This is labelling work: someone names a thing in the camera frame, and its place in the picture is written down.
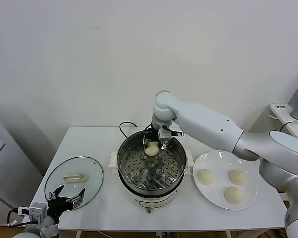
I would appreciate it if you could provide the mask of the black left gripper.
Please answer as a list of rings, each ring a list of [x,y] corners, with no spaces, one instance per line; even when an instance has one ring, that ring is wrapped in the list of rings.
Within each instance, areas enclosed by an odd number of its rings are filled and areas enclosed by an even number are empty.
[[[60,216],[65,211],[71,211],[73,208],[79,207],[83,203],[85,188],[76,196],[70,198],[58,197],[63,190],[64,185],[57,187],[53,192],[48,193],[48,210],[47,215],[54,221],[59,221]]]

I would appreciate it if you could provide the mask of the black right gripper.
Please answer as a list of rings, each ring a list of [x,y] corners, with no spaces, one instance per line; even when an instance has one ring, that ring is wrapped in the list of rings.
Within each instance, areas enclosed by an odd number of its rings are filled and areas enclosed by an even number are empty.
[[[159,137],[158,137],[158,130],[156,130],[153,125],[152,122],[150,123],[150,125],[148,125],[145,129],[144,129],[144,137],[143,137],[143,146],[145,149],[148,148],[149,143],[150,142],[159,142]],[[167,147],[167,142],[161,142],[161,150],[164,150]]]

